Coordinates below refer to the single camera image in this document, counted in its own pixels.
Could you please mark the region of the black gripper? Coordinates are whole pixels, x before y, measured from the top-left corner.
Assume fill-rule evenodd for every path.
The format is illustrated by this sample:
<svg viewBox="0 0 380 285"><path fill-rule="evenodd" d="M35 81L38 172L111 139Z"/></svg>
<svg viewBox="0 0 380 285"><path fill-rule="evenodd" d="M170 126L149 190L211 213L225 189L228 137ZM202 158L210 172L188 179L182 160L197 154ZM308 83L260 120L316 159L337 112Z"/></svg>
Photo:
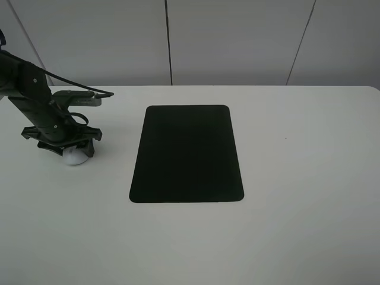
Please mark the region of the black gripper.
<svg viewBox="0 0 380 285"><path fill-rule="evenodd" d="M89 127L84 115L61 109L55 104L35 102L21 102L20 112L33 124L25 127L21 135L25 139L38 140L39 149L63 156L67 146L79 144L79 150L87 157L94 156L93 140L101 140L102 132Z"/></svg>

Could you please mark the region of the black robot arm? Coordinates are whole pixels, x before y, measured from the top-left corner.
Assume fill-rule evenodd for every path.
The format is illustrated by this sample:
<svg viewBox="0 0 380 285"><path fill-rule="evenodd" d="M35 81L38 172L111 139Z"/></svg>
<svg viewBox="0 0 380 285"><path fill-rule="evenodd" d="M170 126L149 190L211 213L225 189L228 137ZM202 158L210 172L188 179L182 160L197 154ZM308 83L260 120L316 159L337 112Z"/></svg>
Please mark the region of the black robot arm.
<svg viewBox="0 0 380 285"><path fill-rule="evenodd" d="M41 149L60 156L70 149L93 157L95 140L100 141L102 132L88 125L88 119L70 106L100 106L101 95L93 91L61 90L51 92L45 70L13 54L1 51L1 95L31 122L22 136L36 140Z"/></svg>

